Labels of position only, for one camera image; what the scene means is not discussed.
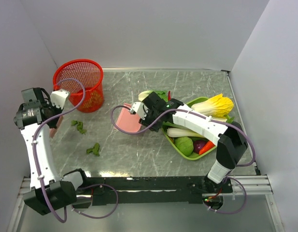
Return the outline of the pink hand brush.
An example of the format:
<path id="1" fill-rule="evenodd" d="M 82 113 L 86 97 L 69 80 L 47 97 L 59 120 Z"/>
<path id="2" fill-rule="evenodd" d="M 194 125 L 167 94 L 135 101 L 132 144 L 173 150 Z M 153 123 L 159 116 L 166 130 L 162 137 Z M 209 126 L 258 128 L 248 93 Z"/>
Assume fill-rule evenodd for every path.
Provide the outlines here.
<path id="1" fill-rule="evenodd" d="M 61 125 L 62 121 L 63 121 L 63 116 L 61 116 L 61 117 L 58 119 L 58 122 L 57 122 L 56 127 L 50 129 L 50 135 L 49 135 L 50 138 L 53 138 L 53 137 L 54 137 L 54 135 L 56 134 L 56 132 L 57 132 L 59 126 Z"/>

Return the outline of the pink dustpan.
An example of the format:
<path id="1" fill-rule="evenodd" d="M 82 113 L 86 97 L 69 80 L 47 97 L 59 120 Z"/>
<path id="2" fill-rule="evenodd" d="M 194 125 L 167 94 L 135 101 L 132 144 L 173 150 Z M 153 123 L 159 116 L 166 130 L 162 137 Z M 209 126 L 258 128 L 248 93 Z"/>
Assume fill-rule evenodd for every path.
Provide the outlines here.
<path id="1" fill-rule="evenodd" d="M 141 124 L 139 123 L 140 117 L 136 113 L 132 114 L 129 111 L 131 108 L 132 105 L 128 103 L 124 103 L 121 106 L 116 106 L 115 110 L 120 109 L 120 113 L 117 117 L 114 127 L 127 134 L 136 134 L 141 129 Z"/>

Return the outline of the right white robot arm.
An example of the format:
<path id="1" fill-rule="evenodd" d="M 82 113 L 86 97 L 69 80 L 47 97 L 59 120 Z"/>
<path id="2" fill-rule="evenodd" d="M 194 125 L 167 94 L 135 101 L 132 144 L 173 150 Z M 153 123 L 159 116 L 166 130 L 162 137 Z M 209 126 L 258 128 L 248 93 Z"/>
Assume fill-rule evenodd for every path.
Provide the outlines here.
<path id="1" fill-rule="evenodd" d="M 217 192 L 222 187 L 222 181 L 235 169 L 248 148 L 240 124 L 213 120 L 177 99 L 164 101 L 152 92 L 141 102 L 133 103 L 132 110 L 139 115 L 140 123 L 151 131 L 158 132 L 164 122 L 169 122 L 200 134 L 217 147 L 216 160 L 205 180 L 209 192 Z"/>

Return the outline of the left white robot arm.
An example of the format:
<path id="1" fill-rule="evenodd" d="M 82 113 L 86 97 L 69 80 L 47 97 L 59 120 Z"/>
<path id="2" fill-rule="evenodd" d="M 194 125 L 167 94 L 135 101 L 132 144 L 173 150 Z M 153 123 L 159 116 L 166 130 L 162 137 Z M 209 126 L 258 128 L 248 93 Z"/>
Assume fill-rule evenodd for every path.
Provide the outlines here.
<path id="1" fill-rule="evenodd" d="M 70 93 L 60 89 L 48 94 L 44 88 L 34 87 L 21 94 L 24 102 L 14 123 L 25 141 L 30 165 L 30 191 L 24 194 L 24 203 L 46 215 L 75 203 L 76 193 L 88 192 L 90 183 L 82 169 L 60 177 L 53 160 L 51 129 L 57 128 Z"/>

